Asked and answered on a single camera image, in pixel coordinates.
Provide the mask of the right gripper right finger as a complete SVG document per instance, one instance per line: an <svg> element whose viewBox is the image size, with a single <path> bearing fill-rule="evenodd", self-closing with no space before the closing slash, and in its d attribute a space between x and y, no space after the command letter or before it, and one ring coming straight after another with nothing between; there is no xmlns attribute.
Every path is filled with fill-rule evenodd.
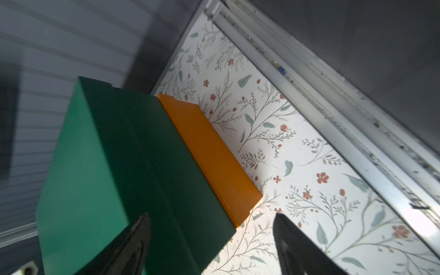
<svg viewBox="0 0 440 275"><path fill-rule="evenodd" d="M283 275L345 275L293 222L277 213L273 223L278 260Z"/></svg>

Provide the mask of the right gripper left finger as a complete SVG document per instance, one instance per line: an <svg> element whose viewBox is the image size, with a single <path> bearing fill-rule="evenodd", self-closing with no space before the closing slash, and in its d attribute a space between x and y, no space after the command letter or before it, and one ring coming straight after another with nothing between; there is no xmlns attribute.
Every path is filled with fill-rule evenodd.
<svg viewBox="0 0 440 275"><path fill-rule="evenodd" d="M78 275L140 275L151 238L151 220L144 213L127 226Z"/></svg>

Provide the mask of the orange shoebox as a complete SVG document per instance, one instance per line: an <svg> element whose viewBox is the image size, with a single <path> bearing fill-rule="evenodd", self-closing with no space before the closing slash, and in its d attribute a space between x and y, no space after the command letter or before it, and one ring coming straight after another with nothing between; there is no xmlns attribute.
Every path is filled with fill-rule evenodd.
<svg viewBox="0 0 440 275"><path fill-rule="evenodd" d="M262 194L199 106L169 95L159 94L158 99L232 224L240 227Z"/></svg>

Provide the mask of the green shoebox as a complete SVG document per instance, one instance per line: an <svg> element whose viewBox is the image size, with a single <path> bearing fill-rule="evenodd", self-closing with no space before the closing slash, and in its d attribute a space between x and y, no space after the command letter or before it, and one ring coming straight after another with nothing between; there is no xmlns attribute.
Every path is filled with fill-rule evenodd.
<svg viewBox="0 0 440 275"><path fill-rule="evenodd" d="M236 233L158 98L79 77L36 211L45 273L76 273L142 214L145 275L199 275Z"/></svg>

